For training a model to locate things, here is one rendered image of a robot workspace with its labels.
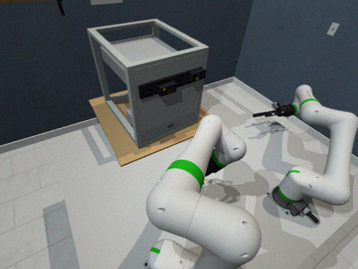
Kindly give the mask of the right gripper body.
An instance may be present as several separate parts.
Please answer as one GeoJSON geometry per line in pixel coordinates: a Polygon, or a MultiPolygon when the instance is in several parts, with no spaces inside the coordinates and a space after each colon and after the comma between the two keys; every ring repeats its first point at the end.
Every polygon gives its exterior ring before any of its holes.
{"type": "Polygon", "coordinates": [[[286,116],[286,115],[288,114],[288,109],[287,109],[286,106],[281,106],[280,109],[276,109],[276,110],[277,110],[277,111],[282,111],[282,110],[284,110],[284,114],[279,114],[279,115],[277,115],[277,116],[279,116],[279,117],[286,116]]]}

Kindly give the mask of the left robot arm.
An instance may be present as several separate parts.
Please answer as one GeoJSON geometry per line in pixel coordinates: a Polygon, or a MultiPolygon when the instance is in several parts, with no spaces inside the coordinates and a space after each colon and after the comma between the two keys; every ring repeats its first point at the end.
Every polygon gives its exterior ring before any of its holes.
{"type": "Polygon", "coordinates": [[[216,173],[246,151],[244,140],[219,116],[202,118],[146,202],[153,225],[200,245],[202,255],[163,239],[150,250],[150,269],[237,269],[256,256],[262,241],[256,219],[242,207],[200,193],[207,169],[216,173]]]}

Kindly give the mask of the tan flat board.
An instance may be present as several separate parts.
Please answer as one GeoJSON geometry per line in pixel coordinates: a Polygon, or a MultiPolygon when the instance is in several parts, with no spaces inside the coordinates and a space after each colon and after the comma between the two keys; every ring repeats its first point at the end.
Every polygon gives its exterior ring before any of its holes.
{"type": "MultiPolygon", "coordinates": [[[[200,124],[202,118],[207,115],[210,115],[206,110],[201,107],[197,123],[178,130],[177,132],[169,134],[168,136],[165,136],[154,142],[151,142],[150,144],[147,144],[141,148],[138,148],[132,138],[123,128],[119,120],[115,117],[113,112],[107,106],[104,96],[90,99],[89,102],[101,124],[101,127],[121,167],[192,138],[196,133],[196,130],[198,129],[198,125],[200,124]]],[[[118,101],[114,104],[123,114],[128,123],[132,126],[132,124],[127,119],[126,112],[127,109],[130,109],[129,99],[118,101]]]]}

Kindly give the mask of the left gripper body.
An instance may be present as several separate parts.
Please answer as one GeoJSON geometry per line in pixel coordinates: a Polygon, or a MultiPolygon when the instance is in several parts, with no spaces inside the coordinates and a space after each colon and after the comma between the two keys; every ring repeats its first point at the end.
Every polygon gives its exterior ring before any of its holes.
{"type": "MultiPolygon", "coordinates": [[[[206,176],[208,176],[208,175],[210,175],[210,174],[212,174],[212,172],[207,169],[207,171],[206,171],[206,176]]],[[[206,176],[205,176],[205,177],[206,177],[206,176]]]]}

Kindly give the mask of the grey metal rack frame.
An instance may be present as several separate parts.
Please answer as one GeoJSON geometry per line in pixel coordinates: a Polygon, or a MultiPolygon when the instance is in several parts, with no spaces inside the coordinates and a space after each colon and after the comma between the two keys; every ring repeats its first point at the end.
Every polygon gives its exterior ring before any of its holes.
{"type": "Polygon", "coordinates": [[[105,102],[138,148],[198,122],[205,78],[166,96],[145,99],[139,98],[139,85],[194,68],[206,69],[208,46],[158,19],[88,28],[87,32],[105,102]],[[152,35],[115,42],[98,33],[149,24],[152,35]],[[175,50],[160,40],[159,27],[194,47],[175,50]],[[125,82],[127,92],[110,97],[102,59],[125,82]],[[127,119],[134,129],[114,104],[124,99],[129,99],[127,119]]]}

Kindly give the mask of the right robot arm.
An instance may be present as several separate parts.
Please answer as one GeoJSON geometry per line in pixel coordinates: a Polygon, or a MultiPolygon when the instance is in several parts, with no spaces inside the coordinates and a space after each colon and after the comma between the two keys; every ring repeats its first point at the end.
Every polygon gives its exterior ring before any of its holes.
{"type": "Polygon", "coordinates": [[[325,127],[331,133],[323,175],[295,166],[288,171],[279,188],[275,187],[272,191],[274,201],[282,208],[289,209],[292,216],[307,214],[318,223],[319,220],[312,215],[302,198],[308,196],[334,206],[344,205],[350,200],[350,164],[358,117],[350,112],[322,106],[308,85],[299,86],[293,104],[283,106],[288,109],[288,114],[284,116],[287,119],[300,115],[306,124],[325,127]]]}

